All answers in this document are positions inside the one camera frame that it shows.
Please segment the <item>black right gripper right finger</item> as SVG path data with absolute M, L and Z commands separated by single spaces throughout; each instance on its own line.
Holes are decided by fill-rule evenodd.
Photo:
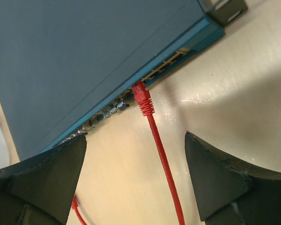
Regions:
M 241 160 L 190 132 L 185 155 L 206 225 L 281 225 L 281 172 Z

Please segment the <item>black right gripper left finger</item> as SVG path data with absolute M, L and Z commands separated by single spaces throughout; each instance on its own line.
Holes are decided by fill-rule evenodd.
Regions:
M 79 135 L 0 169 L 0 225 L 65 225 L 85 158 Z

